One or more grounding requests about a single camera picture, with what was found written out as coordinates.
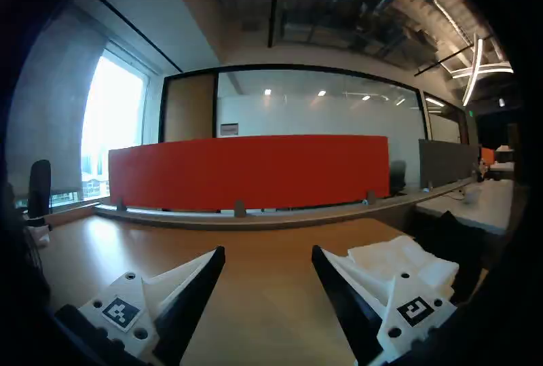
desk surface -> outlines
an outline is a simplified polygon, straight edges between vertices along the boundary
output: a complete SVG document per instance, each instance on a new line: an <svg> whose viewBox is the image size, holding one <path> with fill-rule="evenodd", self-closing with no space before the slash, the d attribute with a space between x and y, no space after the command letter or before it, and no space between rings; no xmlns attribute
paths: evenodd
<svg viewBox="0 0 543 366"><path fill-rule="evenodd" d="M183 357L187 365L352 365L354 356L311 263L402 233L374 219L258 232L160 228L88 217L41 251L52 305L80 306L128 270L152 277L217 245L226 264Z"/></svg>
<svg viewBox="0 0 543 366"><path fill-rule="evenodd" d="M490 169L497 171L513 172L514 162L496 162L495 164L492 164L490 166Z"/></svg>
<svg viewBox="0 0 543 366"><path fill-rule="evenodd" d="M432 216L441 216L450 211L459 222L465 225L480 227L489 233L505 234L511 211L513 181L490 180L471 186L481 188L479 201L476 204L465 204L461 200L453 199L459 194L455 192L454 195L446 194L417 203L416 209Z"/></svg>

black office chair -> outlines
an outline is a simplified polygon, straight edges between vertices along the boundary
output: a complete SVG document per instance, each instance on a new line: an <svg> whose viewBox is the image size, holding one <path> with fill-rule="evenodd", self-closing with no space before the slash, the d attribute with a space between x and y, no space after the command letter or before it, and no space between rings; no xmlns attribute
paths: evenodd
<svg viewBox="0 0 543 366"><path fill-rule="evenodd" d="M49 214L51 198L51 164L47 160L40 160L32 164L29 180L29 219L41 218ZM44 223L29 223L30 225L43 225Z"/></svg>
<svg viewBox="0 0 543 366"><path fill-rule="evenodd" d="M397 195L405 188L405 168L404 160L390 162L390 196Z"/></svg>

glass partition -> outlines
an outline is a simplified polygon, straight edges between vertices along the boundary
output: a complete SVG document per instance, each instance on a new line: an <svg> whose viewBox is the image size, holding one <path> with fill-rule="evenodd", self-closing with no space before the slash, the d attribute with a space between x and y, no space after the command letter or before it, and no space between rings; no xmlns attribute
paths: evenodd
<svg viewBox="0 0 543 366"><path fill-rule="evenodd" d="M321 71L219 73L217 137L281 134L386 136L391 194L419 187L426 136L415 90Z"/></svg>
<svg viewBox="0 0 543 366"><path fill-rule="evenodd" d="M447 143L469 144L466 114L443 100L424 95L432 139Z"/></svg>

gray desk divider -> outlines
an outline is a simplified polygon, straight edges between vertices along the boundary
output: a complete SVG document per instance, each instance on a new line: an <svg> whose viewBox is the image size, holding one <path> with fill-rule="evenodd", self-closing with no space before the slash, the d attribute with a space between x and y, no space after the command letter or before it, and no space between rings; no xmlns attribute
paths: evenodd
<svg viewBox="0 0 543 366"><path fill-rule="evenodd" d="M477 165L476 145L419 140L420 184L442 186L468 178Z"/></svg>

orange partition panel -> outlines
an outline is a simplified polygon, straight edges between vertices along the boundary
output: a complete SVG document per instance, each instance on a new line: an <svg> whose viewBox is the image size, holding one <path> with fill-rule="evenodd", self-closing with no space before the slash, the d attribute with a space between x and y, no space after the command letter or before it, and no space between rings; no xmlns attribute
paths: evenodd
<svg viewBox="0 0 543 366"><path fill-rule="evenodd" d="M494 150L490 148L481 148L481 158L485 160L487 165L492 165L495 162Z"/></svg>
<svg viewBox="0 0 543 366"><path fill-rule="evenodd" d="M202 139L109 152L111 202L187 210L287 208L388 195L384 136Z"/></svg>

